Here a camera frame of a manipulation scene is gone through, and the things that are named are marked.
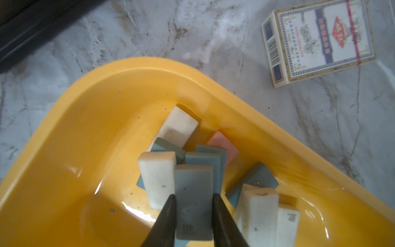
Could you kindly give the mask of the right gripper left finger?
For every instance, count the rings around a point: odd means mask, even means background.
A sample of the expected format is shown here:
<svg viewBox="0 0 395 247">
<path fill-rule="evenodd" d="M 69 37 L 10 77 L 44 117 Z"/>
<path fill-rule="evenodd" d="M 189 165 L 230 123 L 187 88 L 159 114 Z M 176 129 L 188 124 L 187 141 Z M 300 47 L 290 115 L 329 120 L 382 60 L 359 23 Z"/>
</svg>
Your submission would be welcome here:
<svg viewBox="0 0 395 247">
<path fill-rule="evenodd" d="M 177 200 L 171 194 L 141 247 L 174 247 L 177 228 Z"/>
</svg>

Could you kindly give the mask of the grey eraser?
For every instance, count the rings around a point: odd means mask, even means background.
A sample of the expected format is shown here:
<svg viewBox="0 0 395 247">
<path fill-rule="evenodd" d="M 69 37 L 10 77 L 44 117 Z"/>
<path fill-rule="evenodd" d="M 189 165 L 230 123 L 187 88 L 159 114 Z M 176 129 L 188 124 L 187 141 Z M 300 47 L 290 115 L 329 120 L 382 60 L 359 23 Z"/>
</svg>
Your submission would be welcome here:
<svg viewBox="0 0 395 247">
<path fill-rule="evenodd" d="M 177 200 L 176 238 L 193 241 L 213 240 L 213 167 L 177 165 L 174 179 Z"/>
</svg>

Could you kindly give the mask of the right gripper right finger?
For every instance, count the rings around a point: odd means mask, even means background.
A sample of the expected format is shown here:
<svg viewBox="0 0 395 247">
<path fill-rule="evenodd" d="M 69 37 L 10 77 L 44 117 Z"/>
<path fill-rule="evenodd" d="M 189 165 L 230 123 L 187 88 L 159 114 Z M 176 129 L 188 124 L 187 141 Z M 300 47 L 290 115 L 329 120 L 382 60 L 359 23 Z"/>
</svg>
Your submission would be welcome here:
<svg viewBox="0 0 395 247">
<path fill-rule="evenodd" d="M 215 247 L 248 247 L 221 196 L 213 195 L 212 227 Z"/>
</svg>

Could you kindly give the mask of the playing card box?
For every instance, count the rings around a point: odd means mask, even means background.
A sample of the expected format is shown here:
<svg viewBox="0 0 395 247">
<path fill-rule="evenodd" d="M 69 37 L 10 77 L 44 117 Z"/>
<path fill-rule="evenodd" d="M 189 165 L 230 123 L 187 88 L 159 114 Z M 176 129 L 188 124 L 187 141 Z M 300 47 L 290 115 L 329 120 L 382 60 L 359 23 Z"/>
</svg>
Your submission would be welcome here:
<svg viewBox="0 0 395 247">
<path fill-rule="evenodd" d="M 376 59 L 367 1 L 275 10 L 261 30 L 274 88 Z"/>
</svg>

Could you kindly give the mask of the yellow storage box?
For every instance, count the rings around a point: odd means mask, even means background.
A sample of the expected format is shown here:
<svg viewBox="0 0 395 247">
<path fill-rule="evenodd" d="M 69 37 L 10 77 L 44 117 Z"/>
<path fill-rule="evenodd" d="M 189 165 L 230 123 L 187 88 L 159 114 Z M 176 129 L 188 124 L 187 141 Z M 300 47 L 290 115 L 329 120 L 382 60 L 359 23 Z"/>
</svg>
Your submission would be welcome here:
<svg viewBox="0 0 395 247">
<path fill-rule="evenodd" d="M 188 149 L 221 130 L 240 150 L 225 188 L 270 169 L 301 211 L 298 247 L 394 246 L 394 210 L 203 73 L 153 57 L 101 66 L 58 99 L 1 183 L 1 246 L 140 246 L 158 213 L 137 158 L 175 106 L 200 123 Z"/>
</svg>

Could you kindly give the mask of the teal eraser low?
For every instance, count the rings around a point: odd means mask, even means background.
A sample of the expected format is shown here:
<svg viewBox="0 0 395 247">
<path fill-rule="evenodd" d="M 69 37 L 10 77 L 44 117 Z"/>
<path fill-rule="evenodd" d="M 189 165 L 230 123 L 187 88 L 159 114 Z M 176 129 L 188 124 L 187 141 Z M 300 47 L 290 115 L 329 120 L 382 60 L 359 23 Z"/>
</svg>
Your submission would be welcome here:
<svg viewBox="0 0 395 247">
<path fill-rule="evenodd" d="M 221 193 L 221 156 L 218 153 L 208 152 L 187 152 L 186 164 L 190 165 L 211 165 L 213 167 L 213 187 L 214 193 Z"/>
</svg>

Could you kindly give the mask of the pink eraser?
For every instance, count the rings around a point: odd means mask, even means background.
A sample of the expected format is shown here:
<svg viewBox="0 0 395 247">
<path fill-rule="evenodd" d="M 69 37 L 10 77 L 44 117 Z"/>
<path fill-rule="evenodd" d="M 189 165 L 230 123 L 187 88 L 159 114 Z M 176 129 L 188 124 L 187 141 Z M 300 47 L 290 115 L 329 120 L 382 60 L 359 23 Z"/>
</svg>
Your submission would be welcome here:
<svg viewBox="0 0 395 247">
<path fill-rule="evenodd" d="M 216 131 L 206 144 L 226 149 L 227 158 L 225 166 L 228 166 L 239 154 L 239 149 L 220 131 Z"/>
</svg>

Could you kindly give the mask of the black flat case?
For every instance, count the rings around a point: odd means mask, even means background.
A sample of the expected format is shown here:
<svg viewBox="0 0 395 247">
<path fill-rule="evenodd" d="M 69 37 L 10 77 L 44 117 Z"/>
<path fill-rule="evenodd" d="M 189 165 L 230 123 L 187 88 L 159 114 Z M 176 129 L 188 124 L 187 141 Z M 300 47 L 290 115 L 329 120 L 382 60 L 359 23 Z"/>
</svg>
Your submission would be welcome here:
<svg viewBox="0 0 395 247">
<path fill-rule="evenodd" d="M 103 1 L 1 1 L 1 72 Z"/>
</svg>

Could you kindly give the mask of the white eraser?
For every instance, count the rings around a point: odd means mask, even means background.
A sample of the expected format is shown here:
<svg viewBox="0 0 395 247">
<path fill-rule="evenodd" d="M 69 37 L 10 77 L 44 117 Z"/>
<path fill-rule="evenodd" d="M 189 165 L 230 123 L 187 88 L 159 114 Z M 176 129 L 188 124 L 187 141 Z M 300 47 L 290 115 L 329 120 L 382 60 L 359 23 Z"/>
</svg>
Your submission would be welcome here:
<svg viewBox="0 0 395 247">
<path fill-rule="evenodd" d="M 175 106 L 151 142 L 147 151 L 151 151 L 158 137 L 179 148 L 183 148 L 198 125 L 199 122 L 197 120 L 181 108 Z"/>
<path fill-rule="evenodd" d="M 149 205 L 154 210 L 161 210 L 168 197 L 175 193 L 176 153 L 174 151 L 144 152 L 137 161 Z"/>
<path fill-rule="evenodd" d="M 276 230 L 276 247 L 294 247 L 300 211 L 293 206 L 279 204 Z"/>
<path fill-rule="evenodd" d="M 243 184 L 234 221 L 250 247 L 276 245 L 279 193 Z"/>
</svg>

